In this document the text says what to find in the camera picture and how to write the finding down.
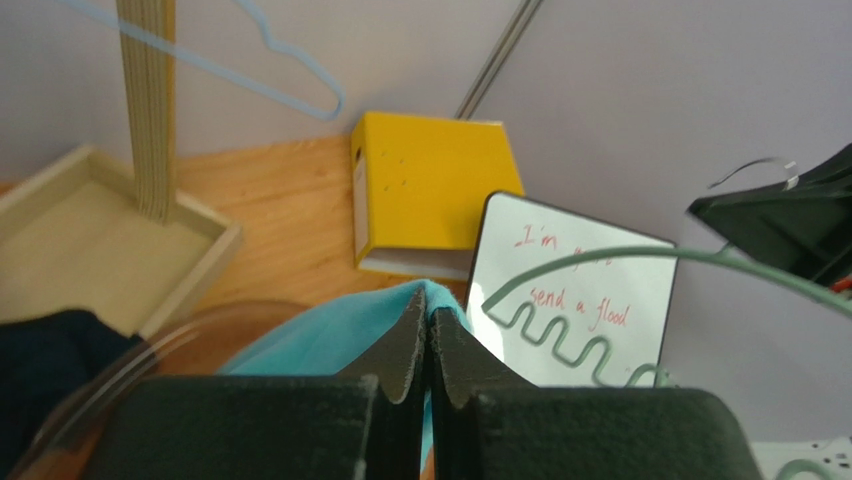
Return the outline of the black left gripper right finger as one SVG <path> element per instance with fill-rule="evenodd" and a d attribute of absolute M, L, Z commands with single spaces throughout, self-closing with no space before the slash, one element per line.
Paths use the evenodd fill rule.
<path fill-rule="evenodd" d="M 439 479 L 760 477 L 739 422 L 709 392 L 537 387 L 447 308 L 429 340 Z"/>

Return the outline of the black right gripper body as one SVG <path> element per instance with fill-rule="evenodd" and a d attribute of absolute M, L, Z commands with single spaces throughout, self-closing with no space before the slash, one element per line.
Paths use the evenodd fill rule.
<path fill-rule="evenodd" d="M 698 198 L 689 214 L 758 262 L 836 293 L 850 291 L 851 147 L 804 173 L 779 157 L 752 160 L 708 187 L 764 164 L 782 168 L 785 179 Z"/>

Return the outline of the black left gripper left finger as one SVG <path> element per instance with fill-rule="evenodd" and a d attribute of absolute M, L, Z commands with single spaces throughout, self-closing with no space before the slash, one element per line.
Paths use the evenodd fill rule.
<path fill-rule="evenodd" d="M 415 479 L 425 293 L 330 376 L 154 376 L 119 402 L 85 479 Z"/>

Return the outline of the turquoise t shirt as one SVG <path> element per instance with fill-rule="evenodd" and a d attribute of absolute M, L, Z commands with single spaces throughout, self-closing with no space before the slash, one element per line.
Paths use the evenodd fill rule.
<path fill-rule="evenodd" d="M 431 280 L 339 297 L 310 308 L 244 347 L 224 375 L 375 375 L 387 399 L 370 429 L 382 479 L 424 473 L 434 444 L 428 332 L 446 314 L 471 322 L 452 292 Z"/>

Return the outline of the green plastic hanger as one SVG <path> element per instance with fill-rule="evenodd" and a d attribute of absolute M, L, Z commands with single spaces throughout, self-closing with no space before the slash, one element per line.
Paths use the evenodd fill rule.
<path fill-rule="evenodd" d="M 765 479 L 851 475 L 851 302 L 724 251 L 482 245 L 476 338 L 541 387 L 713 394 Z"/>

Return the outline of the light blue wire hanger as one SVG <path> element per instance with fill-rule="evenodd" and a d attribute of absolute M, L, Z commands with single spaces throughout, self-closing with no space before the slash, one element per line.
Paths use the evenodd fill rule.
<path fill-rule="evenodd" d="M 302 48 L 279 40 L 264 7 L 255 1 L 235 1 L 247 26 L 225 30 L 225 38 L 203 47 L 196 39 L 188 44 L 124 20 L 116 6 L 99 1 L 65 1 L 76 13 L 183 64 L 243 87 L 253 93 L 322 122 L 337 119 L 344 111 L 343 85 L 319 61 Z"/>

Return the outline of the navy blue t shirt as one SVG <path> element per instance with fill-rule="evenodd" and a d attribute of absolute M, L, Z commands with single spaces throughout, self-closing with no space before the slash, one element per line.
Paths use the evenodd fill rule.
<path fill-rule="evenodd" d="M 1 475 L 67 396 L 140 344 L 88 310 L 63 310 L 1 326 Z"/>

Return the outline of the transparent brown plastic basket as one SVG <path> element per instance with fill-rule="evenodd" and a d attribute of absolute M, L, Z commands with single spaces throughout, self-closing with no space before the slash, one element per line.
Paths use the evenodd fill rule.
<path fill-rule="evenodd" d="M 238 301 L 162 327 L 59 403 L 5 477 L 78 479 L 116 405 L 140 381 L 212 375 L 243 348 L 308 309 L 289 301 Z"/>

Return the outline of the white dry erase board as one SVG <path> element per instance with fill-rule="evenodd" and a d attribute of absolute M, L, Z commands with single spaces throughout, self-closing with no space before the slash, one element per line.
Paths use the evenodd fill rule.
<path fill-rule="evenodd" d="M 674 242 L 510 193 L 485 202 L 466 315 L 474 337 L 536 386 L 652 387 L 677 261 L 619 257 L 517 276 L 564 257 Z"/>

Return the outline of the yellow binder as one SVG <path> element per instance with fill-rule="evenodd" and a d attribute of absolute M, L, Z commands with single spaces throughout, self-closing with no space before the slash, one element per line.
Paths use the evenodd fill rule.
<path fill-rule="evenodd" d="M 370 111 L 351 134 L 354 264 L 464 281 L 486 199 L 523 194 L 505 127 Z"/>

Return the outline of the wooden clothes rack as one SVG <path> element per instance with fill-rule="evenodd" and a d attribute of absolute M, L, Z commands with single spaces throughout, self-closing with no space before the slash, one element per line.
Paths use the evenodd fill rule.
<path fill-rule="evenodd" d="M 239 224 L 177 188 L 171 1 L 120 1 L 132 146 L 123 164 L 79 147 L 1 198 L 1 320 L 74 308 L 150 336 L 222 275 Z"/>

